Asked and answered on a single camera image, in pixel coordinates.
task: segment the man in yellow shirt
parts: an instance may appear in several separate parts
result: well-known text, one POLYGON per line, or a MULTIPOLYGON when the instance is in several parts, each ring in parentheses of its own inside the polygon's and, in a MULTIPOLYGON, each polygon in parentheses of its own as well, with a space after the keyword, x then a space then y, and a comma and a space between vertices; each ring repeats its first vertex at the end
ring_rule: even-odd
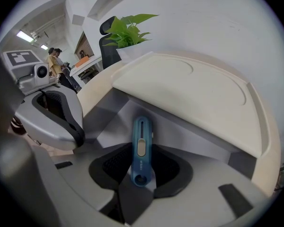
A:
POLYGON ((54 48, 50 48, 48 50, 48 53, 49 53, 49 56, 47 57, 46 61, 48 63, 48 67, 51 70, 53 76, 57 77, 57 75, 59 74, 59 82, 63 86, 68 87, 77 93, 77 91, 73 88, 73 86, 67 80, 66 76, 63 74, 61 70, 61 66, 58 65, 56 58, 55 58, 56 51, 54 50, 54 48))

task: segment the orange box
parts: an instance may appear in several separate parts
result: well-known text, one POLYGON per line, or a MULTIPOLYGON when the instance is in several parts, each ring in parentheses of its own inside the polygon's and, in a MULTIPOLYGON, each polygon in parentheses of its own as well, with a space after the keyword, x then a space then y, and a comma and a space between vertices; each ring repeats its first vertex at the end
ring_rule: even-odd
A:
POLYGON ((76 64, 75 64, 75 67, 79 67, 80 65, 82 65, 83 63, 87 62, 89 60, 89 57, 88 56, 84 56, 80 61, 78 61, 76 64))

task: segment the blue box cutter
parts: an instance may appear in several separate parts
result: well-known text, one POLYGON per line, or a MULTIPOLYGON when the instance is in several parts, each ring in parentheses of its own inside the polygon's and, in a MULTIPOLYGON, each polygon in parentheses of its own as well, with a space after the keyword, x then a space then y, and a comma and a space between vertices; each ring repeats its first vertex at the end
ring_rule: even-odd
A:
POLYGON ((138 117, 133 123, 133 162, 132 182, 144 187, 151 181, 152 123, 144 117, 138 117))

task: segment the ceiling light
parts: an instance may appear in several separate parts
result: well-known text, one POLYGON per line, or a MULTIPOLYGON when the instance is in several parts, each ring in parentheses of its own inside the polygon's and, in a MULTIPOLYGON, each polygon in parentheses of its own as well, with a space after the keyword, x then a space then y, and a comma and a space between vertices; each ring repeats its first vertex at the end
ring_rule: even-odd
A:
POLYGON ((44 44, 41 46, 41 48, 42 48, 42 49, 45 49, 45 50, 48 49, 48 47, 46 47, 44 44))
POLYGON ((32 37, 28 36, 27 34, 23 33, 22 31, 19 31, 17 36, 20 37, 21 39, 28 41, 28 42, 32 42, 34 40, 32 37))

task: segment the white flower pot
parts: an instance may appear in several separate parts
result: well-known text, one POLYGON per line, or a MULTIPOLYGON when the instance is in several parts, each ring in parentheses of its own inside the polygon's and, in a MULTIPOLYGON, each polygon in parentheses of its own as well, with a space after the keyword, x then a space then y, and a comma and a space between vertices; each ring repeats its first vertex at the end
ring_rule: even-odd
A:
POLYGON ((145 54, 141 44, 135 44, 122 49, 117 49, 118 54, 124 64, 130 63, 131 61, 143 56, 145 54))

